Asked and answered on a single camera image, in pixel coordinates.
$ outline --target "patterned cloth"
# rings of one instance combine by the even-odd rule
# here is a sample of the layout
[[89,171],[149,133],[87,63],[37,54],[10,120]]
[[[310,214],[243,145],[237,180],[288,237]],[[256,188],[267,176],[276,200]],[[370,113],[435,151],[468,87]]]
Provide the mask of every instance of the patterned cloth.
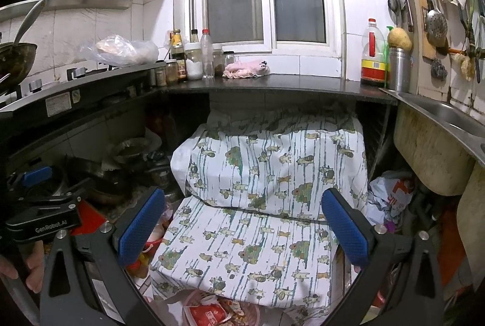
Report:
[[170,224],[151,277],[164,298],[198,288],[269,307],[326,306],[329,255],[326,222],[218,209],[192,196]]
[[334,111],[233,121],[215,114],[200,132],[174,153],[189,159],[187,171],[174,174],[186,178],[192,196],[151,264],[154,293],[168,298],[198,288],[320,324],[336,249],[320,201],[335,187],[365,214],[360,123]]
[[235,122],[219,116],[192,149],[187,180],[212,206],[318,221],[322,193],[335,187],[365,212],[362,126],[334,111],[270,111]]

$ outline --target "blue gripper pad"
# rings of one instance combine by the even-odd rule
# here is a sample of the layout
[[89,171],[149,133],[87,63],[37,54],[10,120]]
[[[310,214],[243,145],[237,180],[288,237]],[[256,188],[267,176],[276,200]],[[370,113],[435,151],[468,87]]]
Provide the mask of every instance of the blue gripper pad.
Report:
[[136,262],[164,209],[165,195],[156,188],[118,241],[120,266]]
[[41,169],[25,173],[22,177],[22,186],[24,188],[31,188],[34,185],[47,181],[52,177],[52,169],[50,167],[43,167]]
[[[372,227],[367,220],[362,221],[362,218],[365,219],[362,213],[352,209],[342,195],[333,188],[323,192],[322,212],[350,262],[353,265],[360,267],[367,265],[369,260],[368,240],[362,234],[355,222],[366,223],[369,231]],[[358,218],[360,221],[353,221],[350,215],[354,214],[354,217],[358,217],[356,213],[359,213],[362,217]]]

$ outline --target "human hand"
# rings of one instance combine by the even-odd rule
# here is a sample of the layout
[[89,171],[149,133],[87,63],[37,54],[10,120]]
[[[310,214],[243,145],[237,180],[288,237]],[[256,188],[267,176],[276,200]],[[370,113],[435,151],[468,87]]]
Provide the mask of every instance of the human hand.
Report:
[[44,244],[42,241],[35,242],[32,253],[25,263],[30,269],[30,274],[25,281],[27,287],[34,293],[39,293],[44,280]]
[[[37,241],[32,253],[25,261],[30,274],[27,277],[27,287],[34,293],[39,293],[42,289],[42,281],[44,279],[44,245],[42,241]],[[11,262],[0,255],[0,274],[4,274],[11,279],[18,278],[18,272]]]

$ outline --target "glass jar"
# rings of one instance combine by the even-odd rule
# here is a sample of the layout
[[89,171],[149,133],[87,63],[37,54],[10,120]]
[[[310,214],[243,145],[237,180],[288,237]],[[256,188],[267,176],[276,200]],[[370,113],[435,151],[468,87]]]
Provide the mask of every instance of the glass jar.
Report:
[[187,73],[185,69],[185,51],[183,47],[172,48],[172,59],[177,61],[179,68],[179,81],[187,80]]
[[234,51],[224,51],[224,68],[226,68],[227,65],[234,62],[235,62]]
[[177,84],[179,81],[179,66],[176,59],[168,59],[165,67],[167,85]]
[[157,87],[166,87],[167,86],[167,77],[165,73],[166,65],[162,67],[158,67],[155,69],[155,81]]
[[204,75],[202,69],[202,49],[199,42],[190,42],[185,44],[185,69],[189,80],[201,79]]
[[222,55],[222,45],[215,43],[214,45],[214,75],[222,76],[224,72],[224,56]]
[[180,36],[180,29],[174,29],[172,35],[172,48],[180,48],[182,46],[182,36]]

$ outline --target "potato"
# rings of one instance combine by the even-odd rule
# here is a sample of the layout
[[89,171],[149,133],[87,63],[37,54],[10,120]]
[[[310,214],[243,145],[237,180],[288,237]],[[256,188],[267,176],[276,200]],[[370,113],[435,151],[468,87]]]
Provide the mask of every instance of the potato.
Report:
[[402,48],[406,51],[410,51],[413,48],[413,42],[401,27],[395,27],[389,32],[387,44],[389,44],[389,47]]

